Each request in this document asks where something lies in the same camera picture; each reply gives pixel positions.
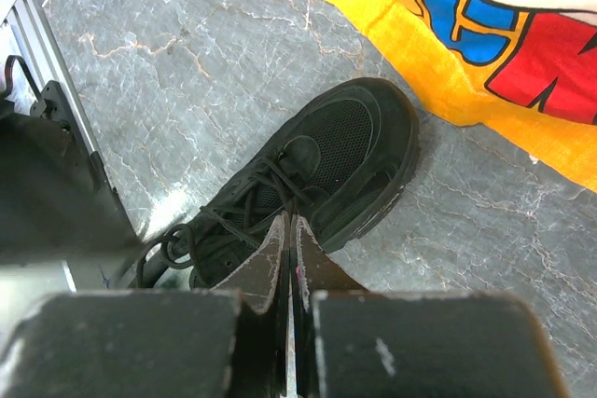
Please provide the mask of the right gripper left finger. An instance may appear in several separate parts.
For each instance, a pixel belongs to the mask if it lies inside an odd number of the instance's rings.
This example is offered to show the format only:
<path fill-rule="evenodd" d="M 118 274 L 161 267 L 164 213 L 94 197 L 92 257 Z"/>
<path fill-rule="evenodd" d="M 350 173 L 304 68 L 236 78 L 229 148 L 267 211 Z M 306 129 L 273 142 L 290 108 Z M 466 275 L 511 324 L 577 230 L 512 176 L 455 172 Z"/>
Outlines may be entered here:
<path fill-rule="evenodd" d="M 265 239 L 218 288 L 209 326 L 212 397 L 286 393 L 289 216 L 276 216 Z"/>

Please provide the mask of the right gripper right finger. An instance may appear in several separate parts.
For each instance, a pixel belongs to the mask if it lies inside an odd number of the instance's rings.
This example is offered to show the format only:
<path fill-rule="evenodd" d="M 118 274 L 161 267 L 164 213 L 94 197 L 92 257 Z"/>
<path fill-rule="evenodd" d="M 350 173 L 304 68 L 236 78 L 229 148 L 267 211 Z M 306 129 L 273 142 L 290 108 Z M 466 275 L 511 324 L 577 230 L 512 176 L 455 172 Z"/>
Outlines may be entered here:
<path fill-rule="evenodd" d="M 323 251 L 306 218 L 295 214 L 290 227 L 290 280 L 295 340 L 297 393 L 311 396 L 317 386 L 314 354 L 312 293 L 363 291 L 365 287 L 349 276 Z"/>

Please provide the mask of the black shoelace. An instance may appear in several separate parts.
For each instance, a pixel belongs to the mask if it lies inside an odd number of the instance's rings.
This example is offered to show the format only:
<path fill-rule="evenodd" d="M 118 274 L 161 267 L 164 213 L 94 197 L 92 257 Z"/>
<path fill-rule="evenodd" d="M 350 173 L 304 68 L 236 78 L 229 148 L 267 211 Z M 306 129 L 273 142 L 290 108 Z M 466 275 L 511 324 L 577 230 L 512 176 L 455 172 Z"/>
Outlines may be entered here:
<path fill-rule="evenodd" d="M 217 285 L 259 249 L 277 215 L 307 198 L 310 177 L 287 151 L 254 158 L 193 219 L 146 245 L 131 286 L 153 288 L 169 269 L 188 272 L 191 289 Z"/>

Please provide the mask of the black shoe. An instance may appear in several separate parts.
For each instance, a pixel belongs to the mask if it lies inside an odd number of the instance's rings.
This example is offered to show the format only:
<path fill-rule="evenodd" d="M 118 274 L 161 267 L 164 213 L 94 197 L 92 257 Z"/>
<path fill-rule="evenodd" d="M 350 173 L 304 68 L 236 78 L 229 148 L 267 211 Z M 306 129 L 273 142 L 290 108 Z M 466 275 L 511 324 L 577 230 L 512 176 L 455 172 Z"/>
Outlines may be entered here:
<path fill-rule="evenodd" d="M 282 213 L 305 217 L 322 249 L 334 253 L 396 205 L 417 165 L 418 137 L 407 95 L 390 81 L 362 77 L 311 100 L 251 160 L 284 151 L 297 159 L 311 175 L 307 198 Z"/>

